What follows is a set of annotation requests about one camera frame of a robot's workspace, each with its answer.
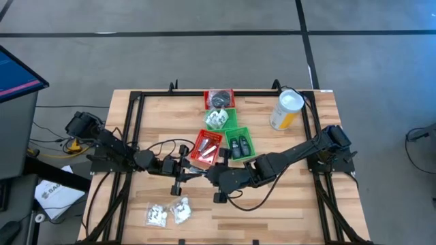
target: plastic bag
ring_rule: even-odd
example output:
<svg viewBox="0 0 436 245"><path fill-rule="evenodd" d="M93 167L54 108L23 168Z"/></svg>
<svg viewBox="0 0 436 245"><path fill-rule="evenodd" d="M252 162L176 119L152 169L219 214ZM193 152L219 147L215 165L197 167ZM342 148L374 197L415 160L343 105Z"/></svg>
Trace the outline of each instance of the plastic bag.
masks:
<svg viewBox="0 0 436 245"><path fill-rule="evenodd" d="M185 222L192 214L188 196L185 195L175 199L170 205L170 210L177 225Z"/></svg>
<svg viewBox="0 0 436 245"><path fill-rule="evenodd" d="M204 122L212 129L222 129L228 119L229 115L224 108L212 108L204 117Z"/></svg>
<svg viewBox="0 0 436 245"><path fill-rule="evenodd" d="M148 204L145 216L145 225L166 227L166 219L168 217L168 213L166 212L165 206L154 204L150 207L150 204Z"/></svg>
<svg viewBox="0 0 436 245"><path fill-rule="evenodd" d="M233 91L231 89L210 90L207 104L210 108L230 107L232 105Z"/></svg>

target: black wire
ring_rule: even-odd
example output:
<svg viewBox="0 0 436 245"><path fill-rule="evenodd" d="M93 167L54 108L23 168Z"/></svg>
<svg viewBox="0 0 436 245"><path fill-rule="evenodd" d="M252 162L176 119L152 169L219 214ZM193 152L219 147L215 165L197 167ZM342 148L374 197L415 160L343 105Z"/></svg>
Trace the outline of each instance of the black wire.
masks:
<svg viewBox="0 0 436 245"><path fill-rule="evenodd" d="M344 172L346 175L348 175L350 178L352 178L354 180L354 182L356 183L357 189L359 189L359 182L357 181L357 179L352 175L352 173L350 172Z"/></svg>
<svg viewBox="0 0 436 245"><path fill-rule="evenodd" d="M102 178L102 180L100 180L100 183L98 183L97 188L94 191L93 197L91 198L91 202L89 203L88 214L87 214L87 222L86 222L86 225L84 226L84 229L86 231L87 237L89 236L89 230L88 230L88 227L89 227L89 217L90 217L89 214L91 213L91 208L93 207L95 196L97 195L98 190L100 190L100 187L102 186L103 181L109 176L109 174L110 174L110 172L108 172Z"/></svg>
<svg viewBox="0 0 436 245"><path fill-rule="evenodd" d="M67 148L68 148L68 144L69 144L71 141L73 141L73 140L74 140L74 139L71 138L71 139L67 140L66 143L64 143L64 145L62 146L62 151L63 151L64 153L71 154L71 152L69 152L69 151L67 150Z"/></svg>
<svg viewBox="0 0 436 245"><path fill-rule="evenodd" d="M239 196L235 196L235 197L229 197L229 196L227 196L227 198L228 198L228 199L236 199L236 198L239 198L239 197L242 197L242 196L243 196L244 193L243 193L241 190L236 190L236 191L240 193Z"/></svg>
<svg viewBox="0 0 436 245"><path fill-rule="evenodd" d="M78 201L78 202L76 202L76 203L72 203L72 204L69 204L69 205L66 205L66 206L63 206L63 207L60 207L60 208L43 208L43 210L47 210L47 209L63 209L63 208L71 207L71 206L74 206L74 205L77 205L77 204L80 204L80 203L84 203L84 202L86 202L86 200ZM22 218L19 220L19 222L21 222L21 221L24 220L25 218L29 217L31 214L32 214L32 212L30 212L30 213L28 213L26 216L22 217Z"/></svg>
<svg viewBox="0 0 436 245"><path fill-rule="evenodd" d="M39 126L35 121L33 121L33 124L34 124L36 127L39 127L40 129L45 129L45 130L49 131L50 133L52 133L53 135L55 135L55 136L57 136L57 137L60 137L60 138L62 138L62 139L65 139L65 137L60 136L59 134L57 134L57 133L51 131L49 128Z"/></svg>
<svg viewBox="0 0 436 245"><path fill-rule="evenodd" d="M56 151L62 152L62 150L59 150L59 149L54 149L54 148L50 148L50 147L40 146L39 144L36 144L35 142L32 142L32 141L29 141L29 143L34 144L34 145L36 145L36 146L38 146L40 148L47 149L47 150L56 150Z"/></svg>
<svg viewBox="0 0 436 245"><path fill-rule="evenodd" d="M407 132L407 134L406 134L406 139L405 139L405 143L404 143L404 148L405 148L405 150L406 150L407 158L409 158L409 161L411 162L411 164L412 164L414 167L416 167L416 169L418 169L418 170L420 170L420 171L422 171L422 172L424 172L424 173L428 173L428 174L436 174L436 172L426 171L426 170L423 170L422 168L418 167L418 166L413 162L413 160L412 160L411 157L410 157L409 150L407 149L407 138L409 138L409 134L410 134L412 131L415 131L415 130L418 130L418 129L422 129L422 128L410 129L409 132Z"/></svg>
<svg viewBox="0 0 436 245"><path fill-rule="evenodd" d="M313 143L312 147L307 148L305 151L301 152L301 153L296 157L296 159L298 159L298 158L300 158L302 155L304 155L306 152L310 151L313 147L317 147L317 145L319 144L319 142L320 142L320 140L321 140L321 125L320 125L320 122L319 122L318 120L316 120L316 117L315 117L315 111L314 111L313 108L309 105L309 103L307 103L307 101L306 101L306 99L307 99L306 96L304 96L302 93L300 93L300 92L296 91L295 89L293 89L293 88L291 88L291 87L288 87L288 86L282 86L281 88L292 89L295 93L297 93L298 95L300 95L300 96L303 98L303 101L305 102L305 105L310 109L310 111L311 111L311 113L312 113L313 120L315 121L315 128L316 128L316 131L319 132L319 133L316 135L316 138L317 138L317 139L316 139L316 143ZM270 197L270 195L271 195L271 193L273 192L273 190L274 190L276 184L278 183L278 181L280 180L280 178L282 177L282 175L286 172L286 170L288 169L288 167L289 167L291 164L293 164L293 163L287 164L286 167L283 169L283 171L280 172L280 174L279 174L279 175L277 176L277 178L274 180L274 183L272 184L272 186L271 186L269 192L266 194L265 198L264 198L264 199L263 199L263 200L262 200L258 205L254 206L254 207L252 207L252 208L242 208L242 207L238 206L237 204L235 204L235 203L232 201L232 198L229 197L229 196L227 195L227 198L229 199L229 202L230 202L230 203L231 203L235 208L237 208L237 209L239 209L239 210L242 210L242 211L249 212L249 211L257 210L257 209L260 208L262 205L264 205L265 201Z"/></svg>
<svg viewBox="0 0 436 245"><path fill-rule="evenodd" d="M83 222L83 218L80 219L80 222L82 223L85 232L87 232L87 231L88 231L88 227L87 227L87 226L85 225L85 223Z"/></svg>
<svg viewBox="0 0 436 245"><path fill-rule="evenodd" d="M30 139L30 140L32 140L32 141L34 141L34 142L41 142L41 143L53 143L53 142L55 142L55 143L61 143L61 142L63 142L63 141L65 141L65 140L68 140L68 138L65 138L65 139L57 139L57 140L36 140L36 139Z"/></svg>
<svg viewBox="0 0 436 245"><path fill-rule="evenodd" d="M183 141L183 142L188 142L188 143L192 144L192 149L189 150L188 154L192 152L192 150L194 149L194 147L195 147L195 145L196 145L194 142L192 142L192 141L190 141L190 140L185 140L185 139L171 139L171 140L164 140L164 141L162 141L162 142L157 142L157 143L155 143L155 144L152 144L151 146L149 146L149 147L147 148L147 150L150 150L151 148L153 148L153 147L155 147L155 146L161 145L161 148L160 148L160 150L159 150L159 154L161 154L163 144L168 143L168 142L174 142L174 148L173 148L173 150L171 151L171 153L173 153L174 150L176 149L176 145L175 145L176 141Z"/></svg>
<svg viewBox="0 0 436 245"><path fill-rule="evenodd" d="M115 127L112 133L114 133L115 131L117 131L120 134L121 138L123 138L123 133L121 133L121 130L118 127Z"/></svg>
<svg viewBox="0 0 436 245"><path fill-rule="evenodd" d="M95 105L37 105L36 108L109 108L109 106L95 106Z"/></svg>

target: yellow device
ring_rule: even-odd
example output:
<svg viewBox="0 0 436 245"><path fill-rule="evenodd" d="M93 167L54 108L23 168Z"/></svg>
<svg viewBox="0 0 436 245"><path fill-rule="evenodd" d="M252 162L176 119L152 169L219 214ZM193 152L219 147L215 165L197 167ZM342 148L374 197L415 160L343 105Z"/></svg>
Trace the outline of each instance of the yellow device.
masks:
<svg viewBox="0 0 436 245"><path fill-rule="evenodd" d="M70 147L67 146L67 151L69 153L81 152L82 151L82 146L80 146L80 144L77 141L77 139L74 139L73 144L71 144Z"/></svg>

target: gray floor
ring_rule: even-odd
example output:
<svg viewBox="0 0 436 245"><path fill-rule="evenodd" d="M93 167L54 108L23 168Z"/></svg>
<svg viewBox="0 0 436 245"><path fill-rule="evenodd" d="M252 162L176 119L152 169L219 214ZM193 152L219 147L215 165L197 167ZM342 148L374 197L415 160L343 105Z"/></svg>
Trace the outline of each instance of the gray floor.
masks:
<svg viewBox="0 0 436 245"><path fill-rule="evenodd" d="M436 3L431 0L302 3L311 31L436 29ZM292 0L14 0L0 32L299 27ZM436 178L410 164L404 137L411 128L436 123L436 36L311 36L310 41L320 87L335 91L343 127L359 151L357 179L371 239L434 244ZM50 82L39 95L40 105L108 105L113 89L166 88L176 79L182 88L268 88L275 78L311 88L300 36L0 38L0 44ZM76 110L80 108L37 109L35 121L62 133ZM87 111L101 118L107 114ZM32 137L52 139L38 128ZM419 166L436 172L427 139L409 148ZM62 166L84 159L46 161ZM81 168L80 173L88 172L87 164ZM82 210L70 210L62 225L44 223L39 244L73 242L80 217L71 216Z"/></svg>

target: wooden table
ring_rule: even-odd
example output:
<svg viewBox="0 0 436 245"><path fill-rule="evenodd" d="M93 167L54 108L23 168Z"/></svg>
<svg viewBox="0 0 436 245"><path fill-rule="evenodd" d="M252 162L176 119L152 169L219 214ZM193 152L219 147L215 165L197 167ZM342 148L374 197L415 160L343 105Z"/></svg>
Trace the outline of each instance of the wooden table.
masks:
<svg viewBox="0 0 436 245"><path fill-rule="evenodd" d="M114 91L106 128L123 128L130 91ZM322 128L340 125L338 109L333 93L315 91L317 111ZM306 141L301 116L296 117L286 131L275 131L269 124L269 116L277 97L236 97L236 110L240 127L248 127L257 154L282 152ZM195 141L198 131L204 128L204 104L202 97L147 97L142 113L139 147L145 149L152 143L172 138ZM133 132L134 118L130 132ZM174 144L163 146L163 153L172 150ZM230 163L242 166L242 163ZM104 174L92 179L89 197ZM98 224L107 210L113 175L102 184L91 212L90 231ZM334 174L334 190L338 207L358 235L369 239L356 183L345 174ZM191 218L182 225L175 225L169 215L166 228L145 225L145 212L149 204L167 204L175 197L170 195L173 178L152 176L146 172L134 173L125 220L123 244L177 244L186 239L187 244L322 244L323 236L312 174L302 160L293 164L280 179L268 201L258 210L243 212L230 203L213 203L217 191L206 178L196 178L183 184L183 195L189 197L193 210ZM265 197L268 186L258 189L245 188L244 195L235 200L244 207L252 207ZM330 232L336 239L329 211ZM118 213L112 222L111 239L114 239ZM84 228L78 239L85 237Z"/></svg>

